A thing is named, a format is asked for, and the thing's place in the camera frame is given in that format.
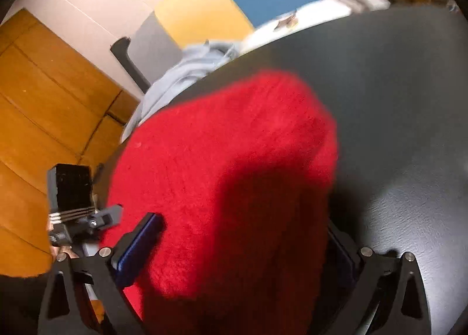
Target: red towel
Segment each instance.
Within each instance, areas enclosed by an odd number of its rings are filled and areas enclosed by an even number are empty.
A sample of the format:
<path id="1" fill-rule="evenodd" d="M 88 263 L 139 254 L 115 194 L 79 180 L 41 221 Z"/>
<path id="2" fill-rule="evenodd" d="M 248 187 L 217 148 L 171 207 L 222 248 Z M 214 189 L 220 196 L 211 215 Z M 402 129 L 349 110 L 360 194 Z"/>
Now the red towel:
<path id="1" fill-rule="evenodd" d="M 123 152 L 108 205 L 167 223 L 125 294 L 151 334 L 305 334 L 327 243 L 335 123 L 294 75 L 265 71 L 160 111 Z"/>

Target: gray tabletop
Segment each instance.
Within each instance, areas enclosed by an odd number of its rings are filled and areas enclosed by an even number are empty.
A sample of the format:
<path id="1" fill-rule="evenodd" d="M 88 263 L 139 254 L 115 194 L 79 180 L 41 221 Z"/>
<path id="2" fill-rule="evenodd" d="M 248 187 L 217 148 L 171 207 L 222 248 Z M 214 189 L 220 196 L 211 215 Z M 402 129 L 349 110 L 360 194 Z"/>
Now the gray tabletop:
<path id="1" fill-rule="evenodd" d="M 338 123 L 335 224 L 377 252 L 415 253 L 432 331 L 468 304 L 468 24 L 392 8 L 298 32 L 244 55 L 172 104 L 263 68 L 308 83 Z"/>

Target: wooden floor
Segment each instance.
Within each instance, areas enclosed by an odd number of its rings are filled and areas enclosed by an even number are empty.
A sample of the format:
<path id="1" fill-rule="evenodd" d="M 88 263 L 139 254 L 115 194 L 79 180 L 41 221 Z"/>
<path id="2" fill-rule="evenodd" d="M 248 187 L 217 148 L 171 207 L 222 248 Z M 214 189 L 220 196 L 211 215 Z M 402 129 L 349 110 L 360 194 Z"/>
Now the wooden floor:
<path id="1" fill-rule="evenodd" d="M 48 270 L 46 171 L 105 162 L 136 105 L 29 12 L 0 26 L 0 274 Z"/>

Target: black plastic mount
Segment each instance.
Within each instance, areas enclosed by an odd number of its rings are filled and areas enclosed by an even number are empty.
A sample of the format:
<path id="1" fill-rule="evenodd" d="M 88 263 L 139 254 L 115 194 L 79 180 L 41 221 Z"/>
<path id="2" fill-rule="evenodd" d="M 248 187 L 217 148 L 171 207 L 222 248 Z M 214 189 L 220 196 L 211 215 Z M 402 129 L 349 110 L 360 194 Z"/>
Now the black plastic mount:
<path id="1" fill-rule="evenodd" d="M 374 313 L 366 334 L 430 335 L 431 321 L 416 257 L 399 259 L 359 252 L 364 264 L 347 302 L 325 335 L 353 335 Z"/>
<path id="2" fill-rule="evenodd" d="M 144 335 L 143 324 L 122 290 L 133 284 L 163 230 L 163 217 L 148 213 L 114 249 L 102 248 L 94 256 L 75 259 L 60 253 L 41 304 L 39 335 Z M 92 285 L 104 306 L 102 323 L 97 321 L 85 284 Z"/>

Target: metal screw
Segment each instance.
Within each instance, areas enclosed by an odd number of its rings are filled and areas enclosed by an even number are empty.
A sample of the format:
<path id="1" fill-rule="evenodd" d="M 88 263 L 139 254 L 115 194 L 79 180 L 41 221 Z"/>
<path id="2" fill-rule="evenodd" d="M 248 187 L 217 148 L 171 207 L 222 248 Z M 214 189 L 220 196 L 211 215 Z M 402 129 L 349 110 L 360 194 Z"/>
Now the metal screw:
<path id="1" fill-rule="evenodd" d="M 370 257 L 372 256 L 373 253 L 374 251 L 371 248 L 368 248 L 367 246 L 365 246 L 364 248 L 361 248 L 361 254 L 364 257 Z"/>
<path id="2" fill-rule="evenodd" d="M 112 249 L 106 247 L 106 248 L 102 248 L 99 251 L 99 255 L 101 257 L 107 257 L 107 256 L 109 256 L 111 254 L 111 252 L 112 252 Z"/>
<path id="3" fill-rule="evenodd" d="M 58 262 L 62 262 L 62 261 L 64 261 L 64 260 L 66 260 L 66 253 L 59 253 L 59 254 L 57 255 L 57 261 L 58 261 Z"/>
<path id="4" fill-rule="evenodd" d="M 405 253 L 405 258 L 406 258 L 409 262 L 414 261 L 414 260 L 416 259 L 416 257 L 414 256 L 414 254 L 411 253 L 411 252 L 406 252 L 406 253 Z"/>

